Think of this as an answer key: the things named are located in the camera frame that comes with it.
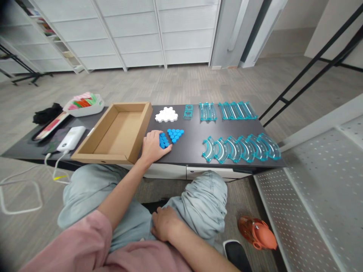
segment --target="pink shirt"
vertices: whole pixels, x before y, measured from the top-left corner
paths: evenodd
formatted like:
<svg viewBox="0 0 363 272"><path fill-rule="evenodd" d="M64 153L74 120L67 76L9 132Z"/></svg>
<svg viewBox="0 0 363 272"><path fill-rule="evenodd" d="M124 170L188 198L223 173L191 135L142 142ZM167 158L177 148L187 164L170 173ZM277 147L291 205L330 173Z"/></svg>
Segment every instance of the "pink shirt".
<svg viewBox="0 0 363 272"><path fill-rule="evenodd" d="M111 240L111 223L96 210L63 231L20 271L191 271L166 243L135 242L109 254Z"/></svg>

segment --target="gray carpet floor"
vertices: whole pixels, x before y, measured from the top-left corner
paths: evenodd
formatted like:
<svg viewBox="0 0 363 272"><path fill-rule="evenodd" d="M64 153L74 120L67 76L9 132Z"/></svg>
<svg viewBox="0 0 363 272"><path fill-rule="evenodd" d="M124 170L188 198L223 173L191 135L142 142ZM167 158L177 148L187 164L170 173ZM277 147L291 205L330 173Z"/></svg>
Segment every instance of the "gray carpet floor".
<svg viewBox="0 0 363 272"><path fill-rule="evenodd" d="M0 152L3 153L35 127L32 123L35 111L50 107L53 102L64 105L74 95L86 91L101 94L107 105L136 101L162 105L249 100L257 114L261 115L309 60L305 57L261 59L253 68L227 70L211 70L205 65L184 65L170 66L167 70L137 68L127 73L122 70L94 71L91 74L82 72L79 75L57 73L54 78L41 78L39 87L26 82L18 87L3 83L0 84ZM315 64L285 97L291 98L325 65L324 62ZM361 73L334 67L267 126L267 133L279 142L362 92ZM281 106L279 103L267 117ZM0 158L0 162L1 179L34 165L5 158ZM41 184L45 205L36 212L22 215L0 213L0 251L11 271L18 270L61 232L56 221L62 209L64 185L51 181L43 167L19 177L31 178ZM160 197L176 196L187 183L145 179L136 198L140 202L150 202ZM239 216L260 216L250 183L241 179L227 185L226 228L217 240L239 240L253 271L278 271L272 253L255 250L237 229ZM3 191L10 210L36 205L35 192L30 185L6 186Z"/></svg>

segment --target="hand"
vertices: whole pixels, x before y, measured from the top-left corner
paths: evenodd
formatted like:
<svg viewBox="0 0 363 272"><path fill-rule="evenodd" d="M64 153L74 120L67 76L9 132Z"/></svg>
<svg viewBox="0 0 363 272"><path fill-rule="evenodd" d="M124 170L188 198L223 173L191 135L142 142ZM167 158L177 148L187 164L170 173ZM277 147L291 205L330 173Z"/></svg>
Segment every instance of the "hand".
<svg viewBox="0 0 363 272"><path fill-rule="evenodd" d="M172 145L165 149L160 147L159 135L161 133L163 133L161 130L152 130L144 137L141 159L145 160L147 164L151 165L171 151Z"/></svg>
<svg viewBox="0 0 363 272"><path fill-rule="evenodd" d="M171 206L158 207L157 212L152 214L152 220L154 227L151 233L163 242L169 241L173 233L182 231L180 228L185 225Z"/></svg>

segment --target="black bag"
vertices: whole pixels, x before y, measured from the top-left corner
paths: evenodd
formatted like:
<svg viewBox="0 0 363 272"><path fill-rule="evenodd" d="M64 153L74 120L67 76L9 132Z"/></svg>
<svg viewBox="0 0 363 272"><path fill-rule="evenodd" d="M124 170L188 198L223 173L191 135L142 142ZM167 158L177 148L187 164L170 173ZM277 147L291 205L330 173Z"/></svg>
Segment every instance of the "black bag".
<svg viewBox="0 0 363 272"><path fill-rule="evenodd" d="M58 103L53 103L51 108L36 112L33 116L33 123L38 125L44 125L49 121L55 119L63 112L63 108Z"/></svg>

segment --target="white charging cable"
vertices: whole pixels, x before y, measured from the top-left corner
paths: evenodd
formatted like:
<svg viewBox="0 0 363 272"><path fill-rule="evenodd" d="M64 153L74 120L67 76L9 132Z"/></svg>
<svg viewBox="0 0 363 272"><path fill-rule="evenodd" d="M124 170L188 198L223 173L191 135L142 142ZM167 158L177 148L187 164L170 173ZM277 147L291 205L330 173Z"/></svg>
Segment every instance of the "white charging cable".
<svg viewBox="0 0 363 272"><path fill-rule="evenodd" d="M61 157L56 161L56 164L54 166L54 171L53 173L51 172L51 170L49 169L50 166L47 165L47 160L49 159L49 157L51 156L51 153L48 153L46 156L45 156L45 159L44 159L44 165L41 164L41 165L35 165L35 166L32 166L30 167L28 170L25 170L21 173L18 173L18 174L15 174L15 175L12 175L12 176L9 176L5 179L3 179L2 181L0 181L0 205L1 205L1 211L6 214L6 215L17 215L17 214L22 214L22 213L28 213L28 212L34 212L36 210L39 210L41 207L43 207L43 197L42 197L42 190L39 186L39 184L32 180L32 179L16 179L16 180L12 180L12 181L8 181L9 179L13 178L13 177L16 177L16 176L20 176L22 174L25 174L26 172L36 168L36 167L45 167L48 171L48 173L50 174L50 176L52 177L52 180L55 181L55 182L59 182L59 183L63 183L63 184L69 184L70 183L70 179L69 179L69 175L66 171L63 171L63 170L59 170L59 172L62 172L64 173L65 175L64 176L59 176L59 177L56 177L56 171L57 171L57 168L58 168L58 163L59 161L66 155L68 154L69 150L66 150L63 152L63 154L61 155ZM68 181L61 181L59 179L61 178L65 178L67 177L68 178ZM36 193L37 193L37 197L38 197L38 201L39 201L39 205L35 208L31 208L31 209L26 209L26 210L20 210L20 211L16 211L16 212L12 212L12 211L9 211L7 208L6 208L6 205L5 205L5 198L4 198L4 193L3 193L3 189L2 189L2 186L5 186L5 185L10 185L10 184L15 184L15 183L19 183L19 182L27 182L27 181L30 181L33 183L34 187L35 187L35 190L36 190Z"/></svg>
<svg viewBox="0 0 363 272"><path fill-rule="evenodd" d="M46 156L45 156L45 159L44 159L44 165L45 165L45 167L47 168L47 170L48 170L48 172L49 172L49 174L51 175L51 177L52 177L52 179L53 179L53 181L55 181L55 182L59 182L59 183L63 183L63 184L70 184L70 179L69 179L69 175L68 175L68 173L66 172L66 171L63 171L63 170L58 170L59 172L61 172L61 173L64 173L65 175L64 176L58 176L58 177L56 177L56 172L57 172L57 168L58 168L58 163L59 163L59 161L66 155L66 154L68 154L68 152L69 152L69 150L65 150L64 152L63 152L63 154L62 154L62 156L56 161L56 164L55 164L55 166L54 166L54 171L53 171L53 174L52 174L52 172L50 171L50 169L49 169L49 165L47 164L47 160L49 159L49 157L50 157L50 155L51 155L51 153L48 153ZM61 179L61 178L65 178L65 177L67 177L67 179L68 179L68 181L60 181L59 179Z"/></svg>

